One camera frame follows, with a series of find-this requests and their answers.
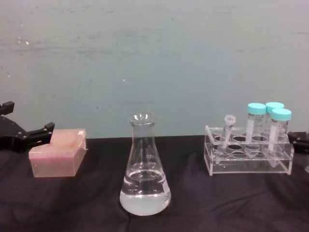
clear acrylic rack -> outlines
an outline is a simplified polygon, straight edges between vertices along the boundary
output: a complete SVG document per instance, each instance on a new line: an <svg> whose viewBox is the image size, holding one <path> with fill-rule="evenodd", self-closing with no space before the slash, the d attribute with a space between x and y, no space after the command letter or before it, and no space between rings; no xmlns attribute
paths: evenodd
<svg viewBox="0 0 309 232"><path fill-rule="evenodd" d="M269 150L269 134L253 136L246 142L246 129L233 128L223 155L216 154L223 128L206 126L204 159L209 175L224 173L287 173L291 174L293 145L287 135L280 137Z"/></svg>

table surface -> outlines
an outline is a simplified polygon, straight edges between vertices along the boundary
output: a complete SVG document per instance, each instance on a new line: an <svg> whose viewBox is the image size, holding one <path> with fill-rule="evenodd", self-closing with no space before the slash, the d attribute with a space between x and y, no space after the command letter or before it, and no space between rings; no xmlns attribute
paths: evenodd
<svg viewBox="0 0 309 232"><path fill-rule="evenodd" d="M172 199L161 213L126 212L119 193L131 139L89 139L75 177L34 178L27 154L0 153L0 231L309 232L307 159L292 175L218 174L204 136L157 137Z"/></svg>

blue cap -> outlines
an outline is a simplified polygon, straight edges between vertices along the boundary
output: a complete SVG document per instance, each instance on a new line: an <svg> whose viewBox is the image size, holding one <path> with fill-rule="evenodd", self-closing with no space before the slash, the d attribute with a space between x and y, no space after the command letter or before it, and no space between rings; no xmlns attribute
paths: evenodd
<svg viewBox="0 0 309 232"><path fill-rule="evenodd" d="M292 112L287 109L273 109L271 118L278 121L289 121L292 118Z"/></svg>
<svg viewBox="0 0 309 232"><path fill-rule="evenodd" d="M266 113L266 106L261 103L248 104L248 113L252 115L263 115Z"/></svg>
<svg viewBox="0 0 309 232"><path fill-rule="evenodd" d="M271 111L273 109L276 108L284 108L284 104L280 103L280 102L268 102L266 103L266 112L267 113L271 113Z"/></svg>

erlenmeyer flask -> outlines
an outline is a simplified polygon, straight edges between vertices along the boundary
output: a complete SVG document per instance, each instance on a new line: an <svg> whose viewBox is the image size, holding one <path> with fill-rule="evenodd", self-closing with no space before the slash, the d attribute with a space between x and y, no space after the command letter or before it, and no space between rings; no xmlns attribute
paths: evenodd
<svg viewBox="0 0 309 232"><path fill-rule="evenodd" d="M152 132L151 114L139 113L130 117L133 128L132 147L126 167L120 203L128 212L147 216L164 210L171 194Z"/></svg>

painted wall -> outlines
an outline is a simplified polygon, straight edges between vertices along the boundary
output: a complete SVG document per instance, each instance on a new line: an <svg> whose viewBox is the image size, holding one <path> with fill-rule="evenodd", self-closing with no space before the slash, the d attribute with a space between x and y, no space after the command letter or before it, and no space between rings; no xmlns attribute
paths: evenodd
<svg viewBox="0 0 309 232"><path fill-rule="evenodd" d="M309 116L307 0L3 0L0 102L27 130L53 121L89 137L204 134L249 102L281 101L290 130Z"/></svg>

